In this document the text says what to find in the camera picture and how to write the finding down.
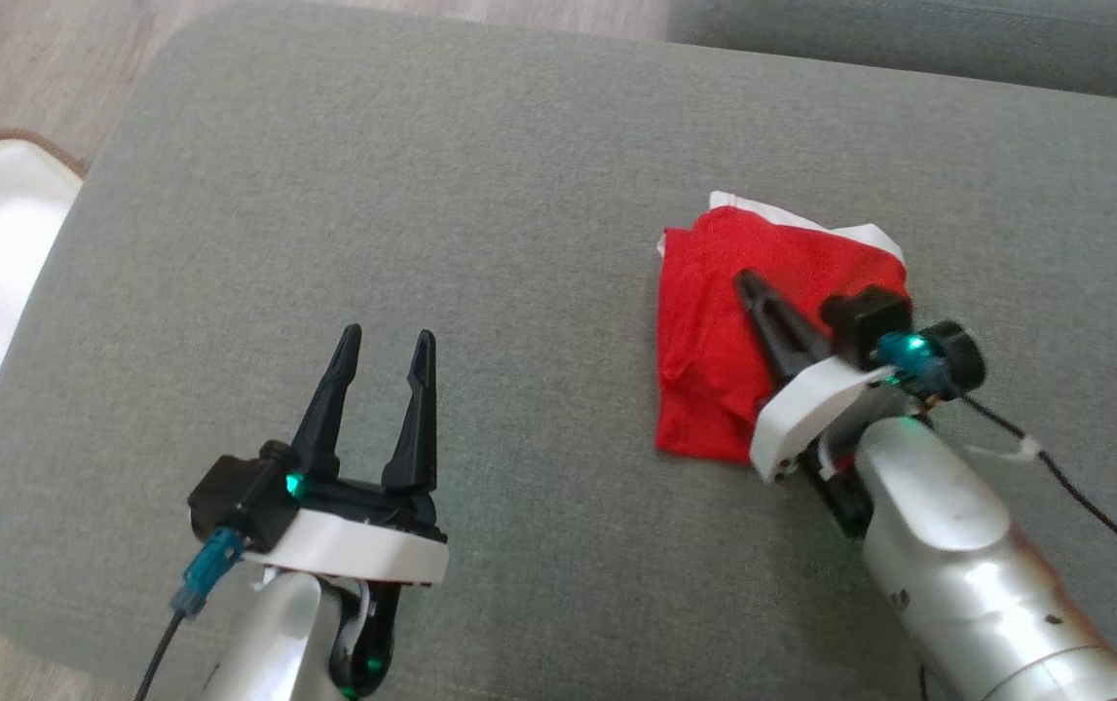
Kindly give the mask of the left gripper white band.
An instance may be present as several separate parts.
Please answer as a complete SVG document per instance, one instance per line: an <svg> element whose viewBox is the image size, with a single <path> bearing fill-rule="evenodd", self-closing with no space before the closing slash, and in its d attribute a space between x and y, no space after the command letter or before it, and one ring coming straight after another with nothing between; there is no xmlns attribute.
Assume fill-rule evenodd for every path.
<svg viewBox="0 0 1117 701"><path fill-rule="evenodd" d="M330 673L344 695L371 695L383 684L401 590L441 584L450 563L430 496L437 488L432 332L417 336L407 374L411 398L383 484L332 480L340 473L337 440L361 340L361 325L346 325L292 438L299 464L287 488L299 513L273 551L246 556L269 570L307 572L337 595L343 608Z"/></svg>

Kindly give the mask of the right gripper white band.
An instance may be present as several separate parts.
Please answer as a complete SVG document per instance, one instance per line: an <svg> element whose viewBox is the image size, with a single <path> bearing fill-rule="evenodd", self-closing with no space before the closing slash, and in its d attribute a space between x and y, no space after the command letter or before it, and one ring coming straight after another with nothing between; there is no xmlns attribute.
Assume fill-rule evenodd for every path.
<svg viewBox="0 0 1117 701"><path fill-rule="evenodd" d="M865 537L873 502L855 453L865 429L895 410L892 369L830 358L825 334L758 272L741 271L733 284L773 384L783 386L760 409L751 465L765 483L806 476L843 535Z"/></svg>

